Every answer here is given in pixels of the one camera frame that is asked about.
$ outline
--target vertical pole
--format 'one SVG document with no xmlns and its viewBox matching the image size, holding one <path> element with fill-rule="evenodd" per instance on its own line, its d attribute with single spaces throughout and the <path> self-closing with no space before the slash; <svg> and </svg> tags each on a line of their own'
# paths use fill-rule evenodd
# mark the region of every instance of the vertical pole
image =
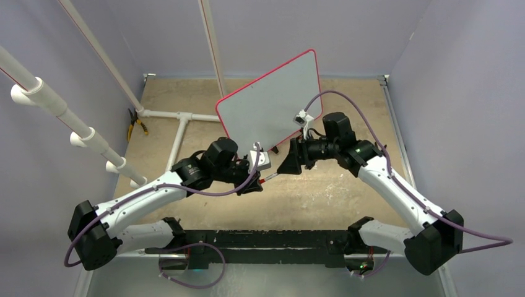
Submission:
<svg viewBox="0 0 525 297">
<path fill-rule="evenodd" d="M 204 23 L 204 31 L 206 32 L 208 45 L 210 47 L 210 54 L 212 56 L 215 75 L 217 76 L 217 83 L 219 85 L 220 96 L 226 97 L 226 95 L 228 95 L 228 91 L 226 90 L 226 82 L 224 81 L 224 75 L 222 74 L 219 47 L 217 46 L 217 37 L 215 35 L 215 27 L 212 19 L 210 1 L 199 0 L 199 7 L 201 8 L 202 22 Z"/>
<path fill-rule="evenodd" d="M 102 48 L 102 45 L 100 45 L 93 32 L 91 32 L 87 24 L 84 22 L 84 19 L 82 18 L 82 16 L 80 16 L 73 3 L 71 3 L 70 0 L 58 0 L 58 2 L 60 3 L 60 5 L 62 5 L 66 13 L 78 27 L 80 32 L 83 34 L 89 45 L 96 52 L 98 57 L 102 60 L 104 65 L 106 65 L 109 72 L 112 74 L 119 86 L 122 88 L 131 104 L 133 104 L 133 107 L 135 107 L 135 110 L 137 110 L 139 115 L 142 115 L 142 113 L 144 112 L 144 107 L 141 105 L 135 94 L 133 94 L 133 91 L 129 88 L 128 83 L 126 83 L 120 72 L 118 72 L 110 57 L 106 54 L 106 51 L 104 50 L 104 48 Z"/>
</svg>

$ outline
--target light gray wall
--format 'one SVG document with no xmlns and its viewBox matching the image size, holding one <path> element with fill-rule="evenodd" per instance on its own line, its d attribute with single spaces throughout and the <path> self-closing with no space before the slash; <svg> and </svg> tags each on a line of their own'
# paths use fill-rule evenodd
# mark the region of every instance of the light gray wall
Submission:
<svg viewBox="0 0 525 297">
<path fill-rule="evenodd" d="M 525 289 L 524 11 L 522 0 L 433 0 L 390 76 L 418 188 L 467 227 L 515 240 L 450 261 L 461 296 Z"/>
<path fill-rule="evenodd" d="M 115 67 L 137 97 L 144 89 L 144 72 L 138 66 L 106 0 L 71 0 L 97 37 Z"/>
<path fill-rule="evenodd" d="M 1 1 L 0 43 L 124 153 L 131 105 L 57 1 Z M 71 296 L 80 270 L 62 263 L 72 211 L 111 197 L 117 176 L 71 146 L 56 118 L 16 105 L 12 85 L 0 75 L 0 296 Z"/>
<path fill-rule="evenodd" d="M 138 65 L 214 75 L 198 1 L 107 0 Z M 257 76 L 314 48 L 324 75 L 390 73 L 430 0 L 211 1 L 223 70 Z"/>
</svg>

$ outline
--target black metal base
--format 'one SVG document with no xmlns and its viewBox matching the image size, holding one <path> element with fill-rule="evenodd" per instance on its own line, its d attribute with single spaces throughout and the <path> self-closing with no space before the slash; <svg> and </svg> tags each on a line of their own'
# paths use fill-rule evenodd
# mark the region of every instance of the black metal base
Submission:
<svg viewBox="0 0 525 297">
<path fill-rule="evenodd" d="M 344 259 L 347 230 L 185 230 L 184 244 L 203 243 L 218 247 L 230 264 L 323 264 L 328 268 L 348 266 Z M 177 248 L 184 244 L 167 246 Z M 375 247 L 377 254 L 386 250 Z M 149 248 L 147 254 L 166 254 L 163 249 Z M 367 254 L 368 247 L 353 249 Z M 189 269 L 207 269 L 210 263 L 221 263 L 212 249 L 192 247 Z"/>
</svg>

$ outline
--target sandy floor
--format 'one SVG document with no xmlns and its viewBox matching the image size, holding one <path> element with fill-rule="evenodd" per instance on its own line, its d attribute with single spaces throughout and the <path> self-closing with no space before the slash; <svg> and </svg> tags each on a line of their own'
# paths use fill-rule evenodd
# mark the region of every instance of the sandy floor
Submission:
<svg viewBox="0 0 525 297">
<path fill-rule="evenodd" d="M 227 86 L 232 91 L 248 82 L 228 80 Z M 321 85 L 323 90 L 338 90 L 357 102 L 378 137 L 388 144 L 393 167 L 402 173 L 401 157 L 379 82 L 330 79 L 322 80 Z M 142 104 L 157 111 L 215 114 L 215 102 L 219 99 L 215 80 L 150 79 Z M 324 114 L 342 111 L 349 116 L 358 139 L 372 140 L 357 112 L 344 99 L 337 95 L 325 95 L 323 105 Z M 145 136 L 135 128 L 126 159 L 151 181 L 164 172 L 178 121 L 162 118 L 142 120 L 150 134 Z M 324 131 L 320 119 L 315 128 Z M 178 159 L 208 148 L 220 136 L 225 136 L 225 133 L 219 123 L 190 122 Z M 273 167 L 263 171 L 263 177 L 275 172 L 288 149 L 286 141 L 279 146 L 278 155 L 271 153 Z M 231 188 L 231 184 L 215 182 L 208 191 L 220 192 Z M 339 168 L 334 160 L 319 161 L 314 169 L 304 171 L 300 176 L 278 176 L 263 184 L 263 188 L 263 192 L 243 196 L 193 195 L 150 213 L 138 223 L 176 217 L 181 219 L 186 229 L 320 230 L 346 229 L 363 216 L 371 216 L 385 223 L 404 226 L 401 218 L 374 190 Z M 120 177 L 115 197 L 130 191 L 129 179 Z"/>
</svg>

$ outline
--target pliers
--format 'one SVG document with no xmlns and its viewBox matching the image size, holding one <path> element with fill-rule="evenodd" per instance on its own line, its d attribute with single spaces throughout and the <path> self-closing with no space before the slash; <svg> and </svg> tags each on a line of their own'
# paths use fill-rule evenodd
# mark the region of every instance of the pliers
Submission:
<svg viewBox="0 0 525 297">
<path fill-rule="evenodd" d="M 131 117 L 131 124 L 129 124 L 128 127 L 128 142 L 131 139 L 131 132 L 133 131 L 133 127 L 135 126 L 135 123 L 138 123 L 141 125 L 142 130 L 144 130 L 144 134 L 148 135 L 148 131 L 146 128 L 146 125 L 139 119 L 139 115 L 137 114 L 137 111 L 135 110 L 135 113 L 133 113 L 129 108 L 129 116 Z"/>
</svg>

